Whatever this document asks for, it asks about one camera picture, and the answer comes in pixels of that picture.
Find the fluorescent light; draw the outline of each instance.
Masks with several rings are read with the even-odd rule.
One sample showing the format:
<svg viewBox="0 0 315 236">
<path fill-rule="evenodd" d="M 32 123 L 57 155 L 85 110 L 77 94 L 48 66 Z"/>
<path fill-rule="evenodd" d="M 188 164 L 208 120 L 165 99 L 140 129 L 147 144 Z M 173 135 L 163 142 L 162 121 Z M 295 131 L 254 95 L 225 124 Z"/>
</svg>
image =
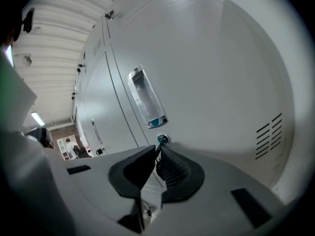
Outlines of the fluorescent light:
<svg viewBox="0 0 315 236">
<path fill-rule="evenodd" d="M 13 64 L 13 58 L 12 58 L 12 46 L 8 46 L 8 48 L 5 51 L 5 55 L 7 57 L 7 59 L 10 61 L 11 65 L 14 67 Z"/>
<path fill-rule="evenodd" d="M 38 113 L 34 112 L 31 114 L 31 116 L 33 116 L 33 118 L 38 122 L 39 125 L 41 125 L 41 126 L 45 125 L 45 123 L 39 117 Z"/>
</svg>

